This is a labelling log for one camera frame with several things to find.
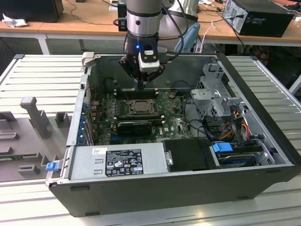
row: motherboard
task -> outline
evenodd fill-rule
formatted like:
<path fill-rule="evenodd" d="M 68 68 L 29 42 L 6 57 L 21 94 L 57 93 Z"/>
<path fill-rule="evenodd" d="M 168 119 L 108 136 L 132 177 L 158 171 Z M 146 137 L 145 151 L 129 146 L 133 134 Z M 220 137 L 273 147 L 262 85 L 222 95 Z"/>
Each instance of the motherboard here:
<path fill-rule="evenodd" d="M 183 117 L 187 93 L 171 90 L 115 90 L 92 103 L 91 118 L 97 145 L 156 143 L 192 138 Z"/>

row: white cable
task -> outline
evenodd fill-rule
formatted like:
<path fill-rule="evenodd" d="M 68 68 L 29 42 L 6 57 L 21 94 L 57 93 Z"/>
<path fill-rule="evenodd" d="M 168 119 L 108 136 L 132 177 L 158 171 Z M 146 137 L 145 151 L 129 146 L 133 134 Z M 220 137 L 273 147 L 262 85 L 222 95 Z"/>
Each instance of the white cable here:
<path fill-rule="evenodd" d="M 209 27 L 208 29 L 207 29 L 207 31 L 205 32 L 205 34 L 204 34 L 204 37 L 203 37 L 203 40 L 202 40 L 202 43 L 201 43 L 201 49 L 200 49 L 200 53 L 202 53 L 202 51 L 203 51 L 203 47 L 204 47 L 204 40 L 205 40 L 205 36 L 206 36 L 206 34 L 207 34 L 207 32 L 211 29 L 211 28 L 215 28 L 215 29 L 217 29 L 217 27 L 216 26 L 214 26 L 213 25 L 213 22 L 214 21 L 211 21 L 211 27 Z"/>
<path fill-rule="evenodd" d="M 204 34 L 204 37 L 203 37 L 203 40 L 202 40 L 202 43 L 201 43 L 200 53 L 202 53 L 202 51 L 203 51 L 204 40 L 205 40 L 205 36 L 206 36 L 207 32 L 208 32 L 211 28 L 217 29 L 217 27 L 214 26 L 213 23 L 214 23 L 214 22 L 219 22 L 219 21 L 224 21 L 224 20 L 227 20 L 227 19 L 233 19 L 233 18 L 234 18 L 234 17 L 229 16 L 229 17 L 227 17 L 227 18 L 224 18 L 223 20 L 213 20 L 213 21 L 211 21 L 211 27 L 209 27 L 209 28 L 207 29 L 207 31 L 205 32 L 205 34 Z"/>

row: power supply label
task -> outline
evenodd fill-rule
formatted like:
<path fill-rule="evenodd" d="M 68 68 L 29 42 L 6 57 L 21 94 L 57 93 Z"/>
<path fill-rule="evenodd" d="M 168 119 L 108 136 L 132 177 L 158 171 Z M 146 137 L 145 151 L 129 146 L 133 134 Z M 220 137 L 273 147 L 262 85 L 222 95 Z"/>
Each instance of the power supply label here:
<path fill-rule="evenodd" d="M 143 174 L 141 149 L 107 151 L 105 174 L 107 177 Z"/>

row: black computer tower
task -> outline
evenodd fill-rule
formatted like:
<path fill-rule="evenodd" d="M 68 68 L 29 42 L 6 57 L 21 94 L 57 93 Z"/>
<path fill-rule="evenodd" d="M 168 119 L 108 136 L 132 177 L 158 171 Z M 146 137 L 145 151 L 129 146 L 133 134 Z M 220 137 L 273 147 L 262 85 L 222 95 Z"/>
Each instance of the black computer tower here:
<path fill-rule="evenodd" d="M 63 13 L 62 0 L 0 0 L 2 14 L 13 19 L 56 23 Z"/>
<path fill-rule="evenodd" d="M 282 37 L 293 16 L 269 0 L 227 0 L 222 15 L 238 34 L 266 37 Z"/>

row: robotic arm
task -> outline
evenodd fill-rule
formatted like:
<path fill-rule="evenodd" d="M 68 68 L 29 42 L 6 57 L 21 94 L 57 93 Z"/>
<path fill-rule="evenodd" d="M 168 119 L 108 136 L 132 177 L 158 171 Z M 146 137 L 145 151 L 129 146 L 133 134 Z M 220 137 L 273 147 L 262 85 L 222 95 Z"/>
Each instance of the robotic arm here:
<path fill-rule="evenodd" d="M 165 48 L 179 46 L 181 34 L 174 22 L 182 34 L 187 27 L 192 28 L 198 21 L 197 6 L 198 0 L 176 0 L 168 10 L 169 15 L 161 16 L 162 0 L 127 0 L 128 52 L 119 63 L 135 79 L 138 90 L 143 90 L 147 82 L 164 71 L 166 62 L 159 59 L 159 40 L 162 39 L 160 45 Z M 198 33 L 199 24 L 194 30 Z"/>

